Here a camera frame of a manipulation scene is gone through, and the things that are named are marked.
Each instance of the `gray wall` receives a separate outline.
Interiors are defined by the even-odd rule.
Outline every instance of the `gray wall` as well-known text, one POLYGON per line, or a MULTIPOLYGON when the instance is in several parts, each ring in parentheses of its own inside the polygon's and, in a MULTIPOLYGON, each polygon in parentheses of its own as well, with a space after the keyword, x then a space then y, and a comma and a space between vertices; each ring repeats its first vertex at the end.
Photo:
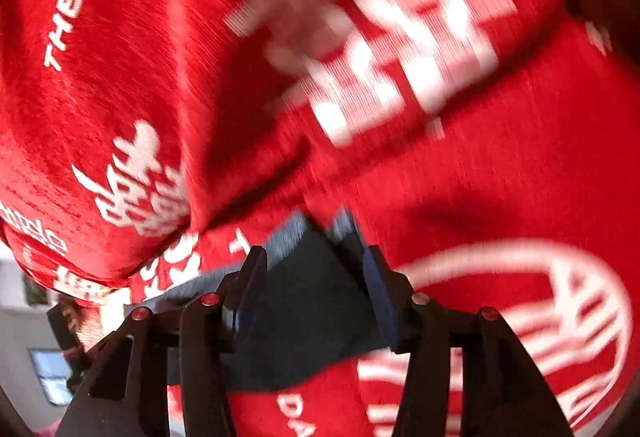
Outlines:
POLYGON ((57 348, 44 313, 0 310, 0 385, 31 429, 49 426, 65 409, 47 401, 27 349, 57 348))

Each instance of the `red garment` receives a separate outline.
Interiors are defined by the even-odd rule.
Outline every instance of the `red garment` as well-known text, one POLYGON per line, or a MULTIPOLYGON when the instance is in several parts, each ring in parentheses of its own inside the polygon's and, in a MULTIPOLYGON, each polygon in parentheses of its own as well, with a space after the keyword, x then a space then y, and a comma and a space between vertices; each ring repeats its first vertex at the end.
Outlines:
MULTIPOLYGON (((6 238, 140 301, 346 205, 417 289, 502 309, 578 428, 638 365, 640 94, 564 1, 2 0, 6 238)), ((403 367, 234 394, 238 433, 386 435, 403 367)))

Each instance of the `red cloth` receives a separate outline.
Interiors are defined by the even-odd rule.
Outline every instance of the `red cloth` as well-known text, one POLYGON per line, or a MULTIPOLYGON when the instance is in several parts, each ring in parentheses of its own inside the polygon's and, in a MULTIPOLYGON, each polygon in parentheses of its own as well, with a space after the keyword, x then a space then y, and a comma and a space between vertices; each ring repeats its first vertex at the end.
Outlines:
MULTIPOLYGON (((346 205, 415 287, 502 309, 578 428, 638 365, 640 94, 563 4, 2 0, 6 238, 47 287, 139 301, 346 205)), ((386 435, 403 367, 234 394, 238 433, 386 435)))

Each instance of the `screw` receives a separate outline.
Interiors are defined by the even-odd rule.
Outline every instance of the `screw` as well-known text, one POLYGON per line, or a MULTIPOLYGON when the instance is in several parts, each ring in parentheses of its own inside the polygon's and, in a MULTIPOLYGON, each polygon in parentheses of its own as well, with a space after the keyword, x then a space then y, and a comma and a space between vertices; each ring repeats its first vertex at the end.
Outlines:
POLYGON ((415 305, 427 305, 431 298, 423 292, 416 292, 411 297, 411 301, 415 303, 415 305))
POLYGON ((203 305, 206 305, 207 307, 211 307, 212 305, 215 305, 219 301, 220 301, 219 296, 214 292, 208 292, 206 294, 203 294, 200 297, 200 303, 202 303, 203 305))
POLYGON ((482 309, 480 309, 480 314, 482 315, 482 318, 488 322, 495 322, 500 318, 500 313, 493 307, 482 307, 482 309))
POLYGON ((136 322, 142 322, 143 320, 146 320, 147 318, 149 318, 150 314, 151 314, 151 309, 148 309, 146 307, 137 307, 133 309, 133 311, 131 312, 131 317, 136 322))

